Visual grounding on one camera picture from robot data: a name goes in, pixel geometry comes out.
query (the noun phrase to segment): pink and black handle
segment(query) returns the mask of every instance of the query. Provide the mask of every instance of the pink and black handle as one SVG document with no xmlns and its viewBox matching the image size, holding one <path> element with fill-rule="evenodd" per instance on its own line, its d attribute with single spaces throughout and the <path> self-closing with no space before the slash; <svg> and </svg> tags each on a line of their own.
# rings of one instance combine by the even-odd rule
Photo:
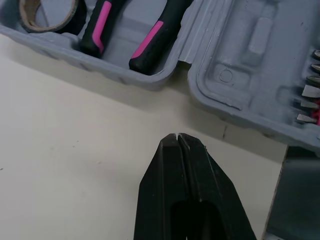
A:
<svg viewBox="0 0 320 240">
<path fill-rule="evenodd" d="M 97 0 L 85 29 L 80 50 L 100 58 L 109 42 L 119 11 L 126 0 Z"/>
<path fill-rule="evenodd" d="M 164 10 L 151 31 L 132 55 L 129 67 L 136 72 L 149 75 L 176 39 L 181 20 L 191 0 L 167 0 Z"/>
</svg>

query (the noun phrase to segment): tool case compartment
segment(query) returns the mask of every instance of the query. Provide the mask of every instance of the tool case compartment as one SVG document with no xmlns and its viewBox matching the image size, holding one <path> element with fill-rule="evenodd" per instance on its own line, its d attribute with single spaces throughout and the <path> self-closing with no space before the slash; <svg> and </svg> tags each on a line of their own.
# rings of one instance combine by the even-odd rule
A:
<svg viewBox="0 0 320 240">
<path fill-rule="evenodd" d="M 88 16 L 95 0 L 86 0 Z M 41 54 L 149 90 L 159 89 L 179 61 L 191 64 L 190 94 L 223 120 L 320 154 L 320 127 L 299 123 L 310 65 L 320 48 L 319 0 L 194 0 L 176 41 L 154 74 L 129 69 L 129 59 L 160 16 L 166 0 L 130 0 L 98 59 L 77 49 L 70 33 L 26 33 L 16 0 L 0 0 L 0 33 Z"/>
</svg>

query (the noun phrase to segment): metal screwdriver bit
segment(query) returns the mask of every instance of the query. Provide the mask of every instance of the metal screwdriver bit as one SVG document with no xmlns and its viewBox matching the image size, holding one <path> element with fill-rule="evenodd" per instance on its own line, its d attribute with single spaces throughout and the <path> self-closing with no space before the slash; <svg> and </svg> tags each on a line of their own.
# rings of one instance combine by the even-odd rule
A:
<svg viewBox="0 0 320 240">
<path fill-rule="evenodd" d="M 300 106 L 303 108 L 308 108 L 308 109 L 314 109 L 314 110 L 319 110 L 320 106 L 318 104 L 316 104 L 315 102 L 312 101 L 305 101 L 302 100 L 300 103 Z"/>
<path fill-rule="evenodd" d="M 313 68 L 313 70 L 320 72 L 320 64 L 312 64 L 311 67 Z"/>
<path fill-rule="evenodd" d="M 300 122 L 304 122 L 304 123 L 311 123 L 311 124 L 316 124 L 317 123 L 317 119 L 303 115 L 303 114 L 299 114 L 296 119 Z"/>
<path fill-rule="evenodd" d="M 314 51 L 313 55 L 315 55 L 317 58 L 320 58 L 320 50 Z"/>
<path fill-rule="evenodd" d="M 311 83 L 320 85 L 320 76 L 307 76 L 306 79 Z"/>
<path fill-rule="evenodd" d="M 320 89 L 315 86 L 305 85 L 302 96 L 308 98 L 320 98 Z"/>
</svg>

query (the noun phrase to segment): pink grip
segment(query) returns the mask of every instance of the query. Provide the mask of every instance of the pink grip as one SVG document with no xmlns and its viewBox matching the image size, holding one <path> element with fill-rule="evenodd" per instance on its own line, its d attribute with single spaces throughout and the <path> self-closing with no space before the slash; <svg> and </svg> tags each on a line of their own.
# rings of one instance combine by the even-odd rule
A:
<svg viewBox="0 0 320 240">
<path fill-rule="evenodd" d="M 162 27 L 163 24 L 164 24 L 163 21 L 157 21 L 156 22 L 156 24 L 153 26 L 151 31 L 145 37 L 143 42 L 140 44 L 140 46 L 134 52 L 134 54 L 132 55 L 131 59 L 135 59 L 135 58 L 139 57 L 144 52 L 144 50 L 146 49 L 148 44 L 151 42 L 151 40 L 154 38 L 154 36 L 157 34 L 157 32 L 160 30 L 160 28 Z"/>
<path fill-rule="evenodd" d="M 105 49 L 105 46 L 101 41 L 101 34 L 107 22 L 107 18 L 108 18 L 111 6 L 112 4 L 110 2 L 108 1 L 104 2 L 92 34 L 92 40 L 95 43 L 95 45 L 97 45 L 97 47 L 99 48 L 100 53 L 102 53 Z"/>
</svg>

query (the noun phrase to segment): roll of tape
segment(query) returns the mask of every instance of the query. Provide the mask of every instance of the roll of tape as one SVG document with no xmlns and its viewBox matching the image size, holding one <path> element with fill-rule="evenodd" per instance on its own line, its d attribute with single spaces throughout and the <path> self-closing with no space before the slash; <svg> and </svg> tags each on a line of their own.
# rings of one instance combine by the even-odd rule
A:
<svg viewBox="0 0 320 240">
<path fill-rule="evenodd" d="M 72 7 L 66 18 L 53 26 L 42 27 L 36 24 L 36 14 L 41 0 L 19 0 L 19 13 L 22 27 L 28 33 L 55 32 L 78 35 L 86 23 L 87 7 L 85 0 L 72 0 Z"/>
</svg>

